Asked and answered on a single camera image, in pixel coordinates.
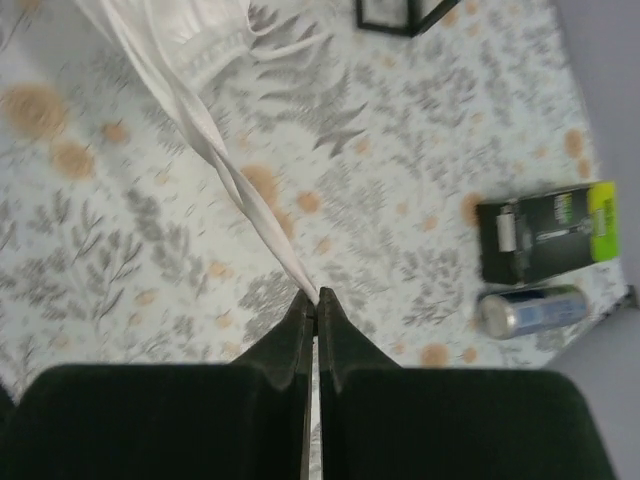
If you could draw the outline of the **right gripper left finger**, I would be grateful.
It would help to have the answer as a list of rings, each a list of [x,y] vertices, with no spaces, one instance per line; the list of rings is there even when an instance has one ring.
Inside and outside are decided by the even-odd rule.
[[[5,479],[305,479],[314,309],[226,364],[67,364],[4,415]]]

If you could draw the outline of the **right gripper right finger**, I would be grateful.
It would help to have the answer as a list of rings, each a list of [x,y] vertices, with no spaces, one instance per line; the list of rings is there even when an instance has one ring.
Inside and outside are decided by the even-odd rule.
[[[326,479],[612,479],[582,393],[550,370],[404,368],[322,288]]]

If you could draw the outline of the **white garment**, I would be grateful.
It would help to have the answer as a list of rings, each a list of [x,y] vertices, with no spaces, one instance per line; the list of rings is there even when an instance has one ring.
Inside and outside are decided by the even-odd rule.
[[[239,58],[279,60],[324,41],[327,32],[262,50],[255,48],[255,41],[278,26],[254,28],[247,1],[79,1],[76,5],[125,54],[186,142],[217,171],[231,200],[284,271],[317,305],[317,287],[267,202],[230,160],[200,93]]]

